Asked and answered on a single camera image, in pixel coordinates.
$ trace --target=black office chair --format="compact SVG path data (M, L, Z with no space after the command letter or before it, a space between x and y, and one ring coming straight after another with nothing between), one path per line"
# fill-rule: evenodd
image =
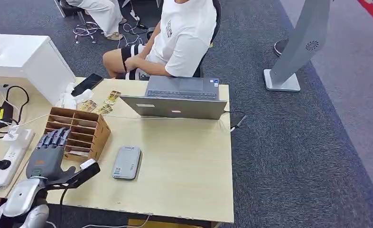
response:
M62 7L62 9L66 13L72 13L73 15L77 13L77 15L79 15L80 21L82 22L80 25L77 25L73 29L73 33L75 34L75 40L76 40L75 43L76 44L80 43L78 40L78 36L81 36L81 37L90 36L90 38L92 39L92 43L95 44L96 41L94 40L93 34L96 33L97 30L100 29L100 27L94 22L89 22L89 21L86 22L84 20L84 16L83 16L84 10L82 8L71 6L68 4L68 2L66 2L66 0L60 0L59 5Z
M213 44L213 40L216 37L217 33L219 32L220 22L222 19L222 7L220 6L219 0L213 0L213 6L216 9L217 16L216 16L216 27L214 28L213 36L212 36L212 39L210 40L211 45ZM196 69L193 77L203 77L202 62L205 56L206 54L202 57L202 60L200 60L198 68Z

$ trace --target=wooden compartment box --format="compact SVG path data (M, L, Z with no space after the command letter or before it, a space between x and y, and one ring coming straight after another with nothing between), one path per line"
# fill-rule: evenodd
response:
M90 158L97 161L111 133L103 116L99 114L53 107L44 134L61 127L71 129L64 158L78 162Z

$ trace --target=sneaker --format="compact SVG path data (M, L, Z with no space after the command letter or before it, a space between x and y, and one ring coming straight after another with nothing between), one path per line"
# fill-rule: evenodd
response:
M118 32L114 32L112 35L110 36L107 36L107 39L110 39L110 40L120 40L123 38L123 35L122 34L119 34Z

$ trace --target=robot finger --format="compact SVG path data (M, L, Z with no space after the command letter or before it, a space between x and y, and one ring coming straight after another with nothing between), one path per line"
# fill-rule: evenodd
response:
M68 139L68 136L69 136L69 133L71 132L71 129L67 129L65 132L64 132L64 135L62 135L61 137L61 141L59 142L59 146L64 146L65 143L66 143L66 140Z
M38 144L37 144L37 146L36 146L36 150L40 149L40 148L43 146L43 143L44 143L44 141L46 140L46 138L47 138L47 134L44 134L44 135L41 137L40 141L38 141Z
M52 144L53 144L53 145L57 146L58 141L59 141L59 139L60 139L60 137L61 137L61 135L62 135L62 132L63 132L64 130L66 130L66 129L68 129L68 128L66 128L66 127L62 127L62 128L60 128L60 129L55 133L55 135L54 135L54 139L53 139L53 141L52 141Z
M53 137L54 137L54 135L57 131L58 130L53 130L53 131L48 133L46 141L43 144L44 146L49 146L51 144L51 141L52 141L52 139L53 139Z

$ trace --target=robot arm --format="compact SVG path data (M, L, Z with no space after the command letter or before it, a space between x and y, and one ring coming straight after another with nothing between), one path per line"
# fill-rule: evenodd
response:
M32 152L26 176L15 185L5 204L0 207L0 228L43 228L49 214L47 191L73 189L100 172L93 159L81 165L75 172L74 166L62 171L64 146L70 130L61 128L41 137Z

